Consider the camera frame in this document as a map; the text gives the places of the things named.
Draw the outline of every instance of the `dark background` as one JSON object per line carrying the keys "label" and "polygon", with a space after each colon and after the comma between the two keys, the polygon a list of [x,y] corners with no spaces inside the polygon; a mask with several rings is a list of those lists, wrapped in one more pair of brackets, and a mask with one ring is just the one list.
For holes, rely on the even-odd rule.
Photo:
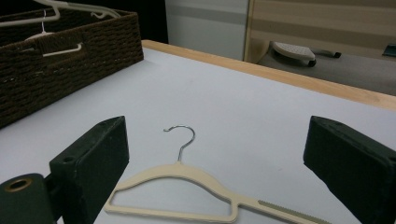
{"label": "dark background", "polygon": [[[136,12],[142,39],[168,43],[165,0],[72,0],[70,2]],[[0,16],[47,7],[33,0],[11,0],[7,3],[2,2]]]}

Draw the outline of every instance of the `white tabletop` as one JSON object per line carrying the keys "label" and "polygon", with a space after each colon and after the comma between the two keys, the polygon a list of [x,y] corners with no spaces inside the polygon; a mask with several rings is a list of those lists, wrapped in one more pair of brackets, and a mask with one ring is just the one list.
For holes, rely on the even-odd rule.
{"label": "white tabletop", "polygon": [[[49,161],[96,123],[125,116],[130,163],[120,181],[150,167],[182,161],[226,188],[320,217],[359,223],[304,166],[311,116],[335,119],[396,148],[396,113],[262,77],[144,49],[145,60],[91,84],[0,130],[0,182],[50,173]],[[228,214],[228,206],[189,182],[160,179],[121,192],[116,200],[147,208]],[[95,224],[195,223],[102,211]],[[235,223],[283,223],[240,209]]]}

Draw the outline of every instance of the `white wall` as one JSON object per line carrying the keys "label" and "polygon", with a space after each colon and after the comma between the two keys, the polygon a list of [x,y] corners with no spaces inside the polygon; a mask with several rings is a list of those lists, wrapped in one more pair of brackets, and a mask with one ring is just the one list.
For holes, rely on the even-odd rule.
{"label": "white wall", "polygon": [[169,44],[243,60],[248,0],[165,0]]}

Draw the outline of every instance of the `gray floor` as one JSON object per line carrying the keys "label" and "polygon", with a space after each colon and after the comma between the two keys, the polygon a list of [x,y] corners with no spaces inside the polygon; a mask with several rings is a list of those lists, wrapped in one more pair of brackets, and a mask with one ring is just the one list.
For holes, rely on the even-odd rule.
{"label": "gray floor", "polygon": [[275,55],[273,49],[270,49],[258,64],[396,96],[396,62],[347,54],[334,58],[328,51],[311,50],[317,59],[314,67],[308,67],[308,61]]}

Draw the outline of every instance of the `brown wicker basket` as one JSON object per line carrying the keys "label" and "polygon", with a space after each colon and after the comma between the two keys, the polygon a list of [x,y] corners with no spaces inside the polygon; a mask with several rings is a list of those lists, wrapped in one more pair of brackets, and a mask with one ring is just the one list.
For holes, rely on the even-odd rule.
{"label": "brown wicker basket", "polygon": [[[137,14],[116,11],[119,18],[97,19],[90,12],[60,10],[59,20],[44,23],[53,34],[28,40],[42,32],[41,23],[0,27],[0,128],[143,60]],[[44,9],[0,21],[43,15]],[[43,57],[78,44],[80,51]]]}

